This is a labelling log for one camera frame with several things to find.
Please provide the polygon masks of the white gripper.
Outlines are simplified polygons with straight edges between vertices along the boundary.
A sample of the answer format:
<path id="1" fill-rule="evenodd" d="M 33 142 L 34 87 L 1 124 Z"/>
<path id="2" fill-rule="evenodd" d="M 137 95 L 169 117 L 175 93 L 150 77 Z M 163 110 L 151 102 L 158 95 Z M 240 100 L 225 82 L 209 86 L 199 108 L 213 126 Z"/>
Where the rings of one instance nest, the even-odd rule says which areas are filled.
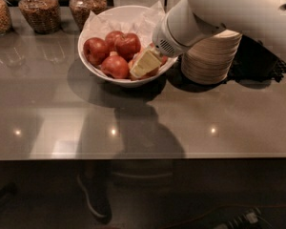
<path id="1" fill-rule="evenodd" d="M 190 47 L 183 42 L 184 33 L 166 14 L 155 26 L 152 41 L 155 47 L 148 46 L 134 60 L 130 74 L 141 78 L 160 67 L 162 54 L 177 57 Z"/>

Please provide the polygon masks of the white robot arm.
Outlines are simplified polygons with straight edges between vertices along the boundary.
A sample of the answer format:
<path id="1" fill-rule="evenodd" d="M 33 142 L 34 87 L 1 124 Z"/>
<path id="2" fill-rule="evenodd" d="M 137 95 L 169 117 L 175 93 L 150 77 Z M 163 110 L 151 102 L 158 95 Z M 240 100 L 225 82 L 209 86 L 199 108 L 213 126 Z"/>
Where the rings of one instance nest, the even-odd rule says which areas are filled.
<path id="1" fill-rule="evenodd" d="M 180 0 L 155 26 L 150 51 L 174 58 L 226 30 L 286 63 L 286 0 Z"/>

